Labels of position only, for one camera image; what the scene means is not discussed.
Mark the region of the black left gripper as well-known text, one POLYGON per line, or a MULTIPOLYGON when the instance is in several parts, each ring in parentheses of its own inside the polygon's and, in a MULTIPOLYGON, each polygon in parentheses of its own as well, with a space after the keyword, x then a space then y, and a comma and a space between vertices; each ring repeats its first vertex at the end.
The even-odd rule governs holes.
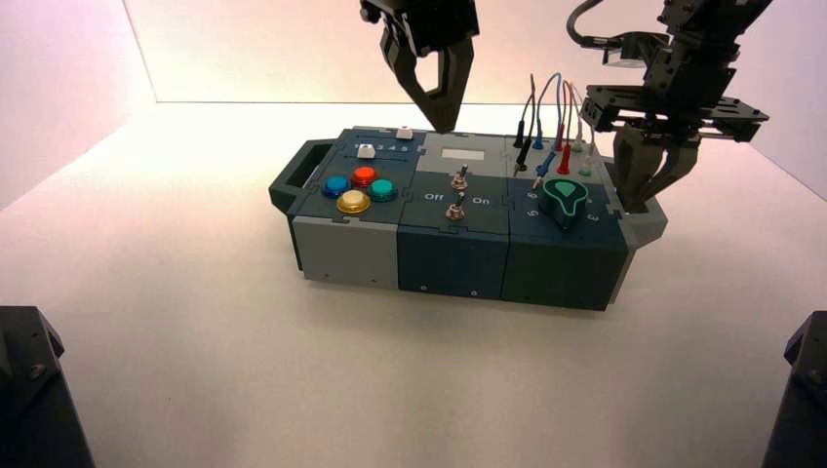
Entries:
POLYGON ((480 33, 474 1, 362 0, 365 22, 384 21, 380 47, 401 88, 433 129, 455 128, 474 58, 472 37, 480 33), (438 58, 437 84, 424 88, 416 76, 419 58, 438 58))

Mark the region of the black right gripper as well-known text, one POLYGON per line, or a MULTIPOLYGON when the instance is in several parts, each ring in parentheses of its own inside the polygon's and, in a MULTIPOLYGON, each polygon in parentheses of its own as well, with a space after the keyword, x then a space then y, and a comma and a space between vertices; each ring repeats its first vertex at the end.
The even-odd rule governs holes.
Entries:
POLYGON ((647 200, 694 168, 700 144, 694 136, 704 129, 714 129, 716 138, 748 142, 769 119, 724 95, 740 52, 733 41, 610 38, 598 45, 605 64, 636 61, 646 68, 641 86, 588 86, 580 111, 597 132, 611 132, 618 122, 631 126, 618 130, 613 141, 614 186, 627 213, 643 213, 647 200))

